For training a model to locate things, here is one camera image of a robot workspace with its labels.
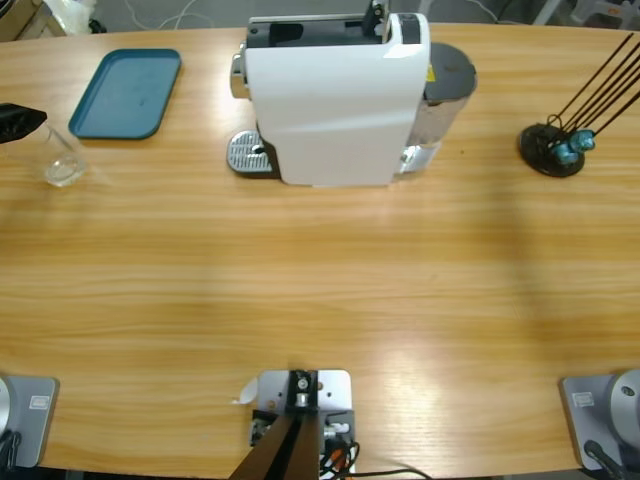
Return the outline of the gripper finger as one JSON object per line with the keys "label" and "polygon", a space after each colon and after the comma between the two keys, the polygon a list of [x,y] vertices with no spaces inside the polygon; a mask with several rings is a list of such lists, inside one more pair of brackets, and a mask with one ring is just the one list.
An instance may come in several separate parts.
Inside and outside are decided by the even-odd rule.
{"label": "gripper finger", "polygon": [[0,105],[0,143],[21,140],[47,120],[47,113],[12,103]]}

